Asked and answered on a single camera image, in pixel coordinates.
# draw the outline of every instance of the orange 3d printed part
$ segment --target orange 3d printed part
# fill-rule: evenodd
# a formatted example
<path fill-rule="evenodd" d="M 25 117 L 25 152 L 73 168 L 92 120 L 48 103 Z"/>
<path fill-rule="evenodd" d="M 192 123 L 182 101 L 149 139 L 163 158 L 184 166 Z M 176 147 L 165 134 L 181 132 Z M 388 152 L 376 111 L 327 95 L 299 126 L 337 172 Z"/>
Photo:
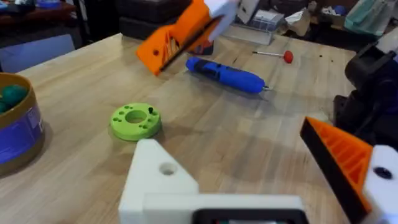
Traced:
<path fill-rule="evenodd" d="M 371 206 L 363 195 L 373 147 L 336 127 L 305 118 L 300 135 L 333 189 L 351 223 L 358 223 Z"/>
<path fill-rule="evenodd" d="M 193 0 L 175 24 L 157 29 L 136 54 L 158 75 L 184 51 L 212 41 L 234 19 L 237 5 L 237 0 Z"/>

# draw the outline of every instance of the blue cylindrical container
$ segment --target blue cylindrical container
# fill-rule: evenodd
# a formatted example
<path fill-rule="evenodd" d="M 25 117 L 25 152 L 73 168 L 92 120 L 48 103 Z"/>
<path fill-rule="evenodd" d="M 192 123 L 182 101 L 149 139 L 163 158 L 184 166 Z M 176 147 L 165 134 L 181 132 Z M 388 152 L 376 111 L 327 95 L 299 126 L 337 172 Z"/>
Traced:
<path fill-rule="evenodd" d="M 28 93 L 21 102 L 0 114 L 0 175 L 28 164 L 44 145 L 44 128 L 32 85 L 22 76 L 0 73 L 0 90 L 9 85 L 23 86 Z"/>

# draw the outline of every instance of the green 3d printed disc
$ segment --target green 3d printed disc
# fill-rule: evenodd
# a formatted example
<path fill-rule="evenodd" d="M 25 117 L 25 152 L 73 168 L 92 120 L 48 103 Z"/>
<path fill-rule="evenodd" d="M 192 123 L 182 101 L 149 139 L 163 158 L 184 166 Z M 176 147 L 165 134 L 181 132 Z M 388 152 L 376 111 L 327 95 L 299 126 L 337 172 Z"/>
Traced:
<path fill-rule="evenodd" d="M 159 112 L 147 103 L 125 105 L 111 117 L 114 135 L 127 141 L 149 138 L 159 131 L 161 125 Z"/>

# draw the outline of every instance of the blue electric screwdriver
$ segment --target blue electric screwdriver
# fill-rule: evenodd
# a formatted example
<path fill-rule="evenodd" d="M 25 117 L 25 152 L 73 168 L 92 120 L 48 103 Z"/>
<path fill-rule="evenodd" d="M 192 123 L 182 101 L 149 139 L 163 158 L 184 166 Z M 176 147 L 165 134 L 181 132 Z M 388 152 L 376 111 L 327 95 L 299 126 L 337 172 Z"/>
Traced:
<path fill-rule="evenodd" d="M 187 60 L 186 66 L 191 72 L 200 73 L 224 85 L 229 85 L 247 93 L 260 93 L 262 90 L 269 90 L 264 80 L 257 75 L 226 65 L 192 57 Z"/>

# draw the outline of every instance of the wooden table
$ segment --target wooden table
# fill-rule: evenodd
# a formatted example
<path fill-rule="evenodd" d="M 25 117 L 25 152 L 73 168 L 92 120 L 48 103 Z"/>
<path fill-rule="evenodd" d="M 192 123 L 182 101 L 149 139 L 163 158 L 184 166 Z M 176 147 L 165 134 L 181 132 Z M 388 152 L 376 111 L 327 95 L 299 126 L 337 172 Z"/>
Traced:
<path fill-rule="evenodd" d="M 21 72 L 33 83 L 47 132 L 44 153 L 0 180 L 2 223 L 118 223 L 135 143 L 108 129 L 116 108 L 147 102 L 161 113 L 156 139 L 202 192 L 296 194 L 311 223 L 346 223 L 299 136 L 306 115 L 328 120 L 352 89 L 354 52 L 275 37 L 270 46 L 219 38 L 209 57 L 261 76 L 272 91 L 246 95 L 186 72 L 181 56 L 159 77 L 120 34 Z M 295 54 L 293 64 L 252 50 Z"/>

